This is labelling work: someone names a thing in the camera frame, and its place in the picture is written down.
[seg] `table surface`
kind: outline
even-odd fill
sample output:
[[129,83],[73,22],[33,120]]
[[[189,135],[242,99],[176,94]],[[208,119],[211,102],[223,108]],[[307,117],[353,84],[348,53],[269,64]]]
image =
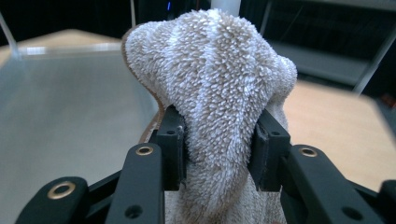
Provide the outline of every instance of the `table surface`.
[[[83,46],[109,42],[120,41],[65,30],[23,41],[19,46]],[[0,67],[8,56],[8,48],[0,48]],[[395,139],[370,98],[298,81],[285,110],[292,143],[323,150],[349,180],[378,190],[382,181],[396,179]]]

